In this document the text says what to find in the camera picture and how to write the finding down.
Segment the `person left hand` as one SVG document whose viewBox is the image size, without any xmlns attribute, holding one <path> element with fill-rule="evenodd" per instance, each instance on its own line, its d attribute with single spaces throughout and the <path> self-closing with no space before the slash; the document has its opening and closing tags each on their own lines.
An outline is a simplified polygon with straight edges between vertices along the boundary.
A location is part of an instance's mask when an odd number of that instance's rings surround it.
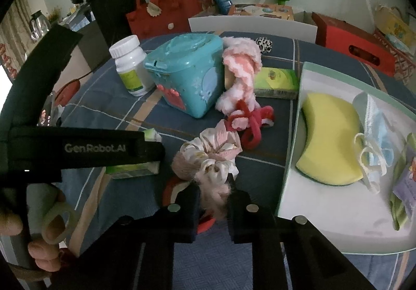
<svg viewBox="0 0 416 290">
<path fill-rule="evenodd" d="M 1 211 L 1 235 L 16 236 L 22 229 L 23 221 L 18 215 L 13 211 Z M 67 259 L 72 258 L 71 255 L 67 255 L 67 248 L 60 248 L 58 244 L 47 244 L 42 236 L 28 244 L 28 252 L 36 265 L 46 272 L 58 272 L 67 266 Z"/>
</svg>

